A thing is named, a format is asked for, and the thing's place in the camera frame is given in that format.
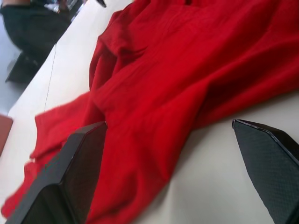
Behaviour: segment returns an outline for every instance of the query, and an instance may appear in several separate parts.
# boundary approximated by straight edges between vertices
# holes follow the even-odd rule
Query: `table surface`
[[[105,9],[95,0],[86,3],[10,110],[14,123],[0,157],[0,205],[23,181],[24,164],[36,143],[35,115],[88,91],[89,63],[97,37],[112,13],[130,0],[106,2]],[[299,142],[298,115],[299,93],[293,92],[193,131],[170,184],[135,223],[273,224],[248,177],[231,121],[267,124]]]

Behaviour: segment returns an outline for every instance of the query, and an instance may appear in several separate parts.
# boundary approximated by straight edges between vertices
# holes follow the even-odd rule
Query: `person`
[[[30,0],[3,0],[0,14],[11,41],[39,66],[71,24],[67,16]]]

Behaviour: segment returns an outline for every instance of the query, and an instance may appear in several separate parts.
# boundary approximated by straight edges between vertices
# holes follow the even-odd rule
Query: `red fabric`
[[[87,223],[128,223],[169,182],[192,129],[299,87],[298,0],[186,2],[137,0],[112,16],[90,92],[37,116],[34,172],[4,216],[71,132],[106,120]]]

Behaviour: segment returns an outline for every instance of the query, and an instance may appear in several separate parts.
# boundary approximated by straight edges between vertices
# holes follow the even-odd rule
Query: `floor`
[[[0,16],[0,114],[8,114],[26,88],[26,85],[5,82],[19,54],[20,51],[7,36],[2,16]]]

